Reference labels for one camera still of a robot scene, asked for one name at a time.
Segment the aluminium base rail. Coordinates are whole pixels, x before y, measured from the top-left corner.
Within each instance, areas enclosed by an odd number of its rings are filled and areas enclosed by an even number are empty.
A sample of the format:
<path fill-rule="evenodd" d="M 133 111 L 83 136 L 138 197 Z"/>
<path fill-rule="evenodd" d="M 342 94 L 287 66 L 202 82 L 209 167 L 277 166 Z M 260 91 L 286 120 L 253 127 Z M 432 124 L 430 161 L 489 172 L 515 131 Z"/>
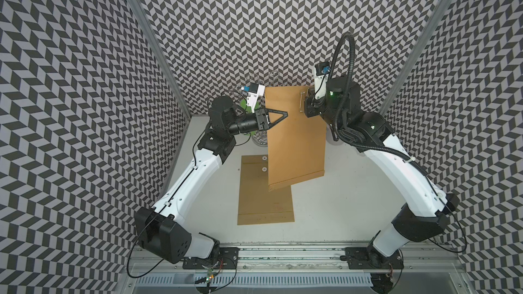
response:
<path fill-rule="evenodd" d="M 369 287 L 398 293 L 415 281 L 443 293 L 473 288 L 458 256 L 431 243 L 409 243 L 381 267 L 370 264 L 359 242 L 253 245 L 226 249 L 216 267 L 193 260 L 161 268 L 175 287 L 201 293 L 234 287 Z"/>

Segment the brown kraft file bag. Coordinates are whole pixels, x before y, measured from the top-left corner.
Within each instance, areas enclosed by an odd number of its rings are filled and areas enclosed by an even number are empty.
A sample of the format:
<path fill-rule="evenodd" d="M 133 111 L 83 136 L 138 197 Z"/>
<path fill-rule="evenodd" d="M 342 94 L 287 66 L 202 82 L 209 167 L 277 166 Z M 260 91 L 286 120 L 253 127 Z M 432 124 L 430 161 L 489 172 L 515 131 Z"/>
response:
<path fill-rule="evenodd" d="M 266 107 L 286 111 L 288 117 L 267 131 L 268 184 L 270 190 L 323 177 L 327 125 L 321 117 L 307 118 L 307 86 L 268 87 Z"/>

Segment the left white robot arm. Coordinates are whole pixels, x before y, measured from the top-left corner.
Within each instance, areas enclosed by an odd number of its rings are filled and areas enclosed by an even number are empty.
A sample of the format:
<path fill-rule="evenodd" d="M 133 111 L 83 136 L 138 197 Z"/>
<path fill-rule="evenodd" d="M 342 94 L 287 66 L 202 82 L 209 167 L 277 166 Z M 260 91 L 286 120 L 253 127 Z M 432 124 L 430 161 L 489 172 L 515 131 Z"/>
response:
<path fill-rule="evenodd" d="M 237 135 L 268 131 L 288 116 L 279 110 L 279 118 L 272 121 L 272 113 L 273 109 L 265 107 L 247 113 L 229 96 L 216 97 L 209 107 L 210 120 L 185 171 L 152 207 L 136 212 L 135 243 L 172 264 L 190 258 L 214 266 L 219 259 L 219 241 L 186 230 L 187 213 L 204 185 L 235 148 Z"/>

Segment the green plastic wine glass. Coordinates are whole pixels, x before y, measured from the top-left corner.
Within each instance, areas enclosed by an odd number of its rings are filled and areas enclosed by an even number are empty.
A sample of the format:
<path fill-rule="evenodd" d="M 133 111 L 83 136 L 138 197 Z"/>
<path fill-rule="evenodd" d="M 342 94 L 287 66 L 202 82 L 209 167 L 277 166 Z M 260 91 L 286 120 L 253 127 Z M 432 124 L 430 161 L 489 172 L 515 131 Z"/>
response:
<path fill-rule="evenodd" d="M 251 113 L 251 108 L 247 105 L 246 99 L 240 100 L 240 107 L 243 109 L 243 111 L 247 114 Z"/>

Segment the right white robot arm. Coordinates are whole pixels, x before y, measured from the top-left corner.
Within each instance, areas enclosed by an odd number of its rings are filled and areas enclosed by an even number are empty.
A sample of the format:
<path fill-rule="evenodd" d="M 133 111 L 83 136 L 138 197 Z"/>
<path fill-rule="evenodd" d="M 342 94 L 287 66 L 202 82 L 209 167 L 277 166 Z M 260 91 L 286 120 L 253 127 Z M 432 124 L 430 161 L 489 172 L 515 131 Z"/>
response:
<path fill-rule="evenodd" d="M 431 240 L 447 229 L 459 198 L 428 178 L 381 114 L 361 109 L 359 84 L 347 76 L 316 76 L 302 107 L 307 117 L 319 116 L 327 123 L 335 141 L 371 159 L 405 199 L 400 212 L 366 247 L 368 262 L 384 264 L 407 243 Z"/>

